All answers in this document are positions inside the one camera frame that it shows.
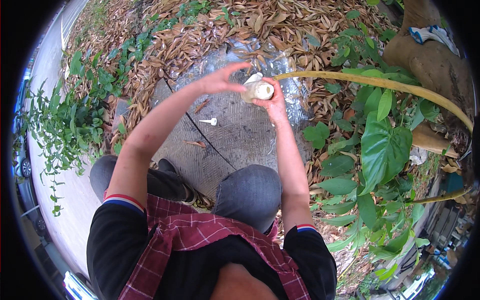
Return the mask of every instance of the hand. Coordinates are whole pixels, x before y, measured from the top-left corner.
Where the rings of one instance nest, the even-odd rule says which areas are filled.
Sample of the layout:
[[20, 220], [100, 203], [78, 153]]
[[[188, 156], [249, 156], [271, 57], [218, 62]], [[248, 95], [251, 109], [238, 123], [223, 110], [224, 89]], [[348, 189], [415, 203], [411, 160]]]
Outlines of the hand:
[[228, 64], [226, 67], [216, 70], [215, 72], [198, 80], [204, 94], [214, 94], [225, 91], [244, 92], [246, 88], [241, 84], [232, 84], [228, 81], [228, 77], [233, 72], [249, 68], [249, 62], [234, 62]]
[[275, 126], [282, 123], [288, 123], [287, 109], [285, 108], [285, 97], [283, 96], [280, 83], [269, 77], [264, 77], [262, 80], [273, 85], [273, 97], [270, 100], [253, 99], [252, 102], [258, 106], [264, 107], [267, 110], [270, 121]]

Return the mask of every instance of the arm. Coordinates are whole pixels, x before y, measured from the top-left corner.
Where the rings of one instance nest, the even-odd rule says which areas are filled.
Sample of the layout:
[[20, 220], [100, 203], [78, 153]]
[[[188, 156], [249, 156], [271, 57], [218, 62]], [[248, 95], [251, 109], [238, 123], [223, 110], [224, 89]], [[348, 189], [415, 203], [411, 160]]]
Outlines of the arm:
[[188, 107], [201, 95], [223, 91], [242, 92], [241, 84], [231, 84], [228, 76], [247, 68], [247, 62], [232, 63], [174, 93], [153, 109], [132, 131], [122, 146], [113, 170], [107, 196], [122, 194], [144, 207], [147, 200], [146, 175], [150, 160], [168, 137]]
[[300, 224], [313, 225], [309, 209], [310, 194], [305, 167], [288, 121], [285, 98], [278, 81], [263, 78], [274, 86], [271, 100], [254, 99], [253, 103], [266, 108], [276, 129], [278, 174], [282, 182], [282, 217], [285, 232]]

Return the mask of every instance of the striped collar trim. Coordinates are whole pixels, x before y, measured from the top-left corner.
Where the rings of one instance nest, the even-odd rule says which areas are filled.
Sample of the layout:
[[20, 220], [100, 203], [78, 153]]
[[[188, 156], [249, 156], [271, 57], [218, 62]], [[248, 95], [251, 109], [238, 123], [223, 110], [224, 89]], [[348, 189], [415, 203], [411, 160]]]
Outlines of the striped collar trim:
[[127, 196], [127, 195], [122, 195], [122, 194], [110, 195], [104, 200], [103, 204], [108, 203], [109, 201], [111, 201], [111, 203], [117, 202], [117, 201], [124, 201], [126, 203], [129, 203], [129, 204], [135, 206], [141, 212], [145, 211], [145, 208], [137, 200], [135, 200], [132, 197]]
[[297, 225], [297, 231], [298, 231], [298, 232], [300, 232], [300, 231], [305, 231], [305, 230], [314, 230], [314, 231], [317, 231], [317, 230], [315, 229], [315, 226], [310, 225], [310, 224]]

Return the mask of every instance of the forearm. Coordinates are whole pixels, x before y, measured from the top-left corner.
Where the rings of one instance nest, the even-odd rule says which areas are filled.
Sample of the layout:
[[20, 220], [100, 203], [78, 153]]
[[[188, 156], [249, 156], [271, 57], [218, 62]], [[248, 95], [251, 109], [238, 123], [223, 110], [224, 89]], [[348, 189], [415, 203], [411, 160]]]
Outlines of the forearm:
[[187, 85], [160, 103], [132, 131], [122, 151], [139, 152], [148, 163], [203, 89], [198, 82]]
[[312, 224], [310, 194], [305, 167], [288, 122], [276, 125], [278, 174], [282, 182], [282, 217], [285, 232], [300, 224]]
[[278, 174], [282, 181], [283, 194], [308, 194], [305, 167], [293, 135], [293, 130], [287, 121], [276, 125], [276, 152]]
[[146, 175], [152, 156], [202, 93], [198, 82], [189, 84], [165, 99], [135, 127], [122, 146], [107, 196], [127, 195], [146, 207]]

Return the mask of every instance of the sleeve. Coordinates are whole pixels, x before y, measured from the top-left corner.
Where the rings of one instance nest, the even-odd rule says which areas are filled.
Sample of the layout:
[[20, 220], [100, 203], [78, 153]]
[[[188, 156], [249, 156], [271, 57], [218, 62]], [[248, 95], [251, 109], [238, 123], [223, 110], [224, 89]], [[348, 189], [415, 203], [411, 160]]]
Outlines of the sleeve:
[[148, 244], [144, 208], [112, 195], [94, 214], [87, 242], [90, 282], [99, 299], [116, 299]]
[[324, 239], [312, 225], [298, 225], [285, 236], [283, 249], [299, 267], [312, 300], [333, 300], [336, 293], [336, 263]]

